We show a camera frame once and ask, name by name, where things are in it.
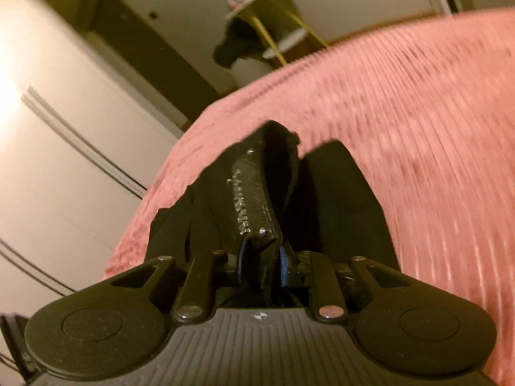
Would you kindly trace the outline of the dark clothes pile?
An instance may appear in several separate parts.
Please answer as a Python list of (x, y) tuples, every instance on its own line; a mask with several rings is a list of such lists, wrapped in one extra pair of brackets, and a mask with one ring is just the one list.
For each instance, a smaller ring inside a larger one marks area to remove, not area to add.
[(224, 69), (231, 69), (238, 59), (263, 61), (265, 46), (256, 30), (241, 18), (233, 18), (227, 24), (223, 40), (212, 53), (214, 62)]

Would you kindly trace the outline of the pink ribbed bed blanket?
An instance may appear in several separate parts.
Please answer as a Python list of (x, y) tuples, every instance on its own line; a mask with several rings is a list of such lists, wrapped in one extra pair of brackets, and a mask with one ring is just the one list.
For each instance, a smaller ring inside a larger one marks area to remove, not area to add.
[(139, 265), (150, 223), (228, 146), (274, 120), (308, 153), (341, 141), (386, 214), (401, 268), (482, 306), (487, 364), (514, 382), (514, 10), (376, 29), (211, 106), (174, 145), (105, 270)]

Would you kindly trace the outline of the white wardrobe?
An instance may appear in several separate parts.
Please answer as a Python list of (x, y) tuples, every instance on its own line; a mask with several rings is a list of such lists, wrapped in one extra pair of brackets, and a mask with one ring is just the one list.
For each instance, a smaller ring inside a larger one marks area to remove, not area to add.
[(44, 0), (1, 0), (1, 310), (96, 283), (181, 130)]

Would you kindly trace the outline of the black pants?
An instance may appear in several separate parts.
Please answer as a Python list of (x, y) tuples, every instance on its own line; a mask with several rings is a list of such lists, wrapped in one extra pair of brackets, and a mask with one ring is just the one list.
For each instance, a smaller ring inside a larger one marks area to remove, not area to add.
[(218, 302), (236, 308), (289, 308), (279, 250), (322, 253), (333, 262), (363, 255), (398, 268), (384, 212), (338, 140), (298, 154), (299, 138), (270, 121), (227, 148), (150, 226), (147, 259), (191, 262), (222, 250), (238, 258), (238, 284)]

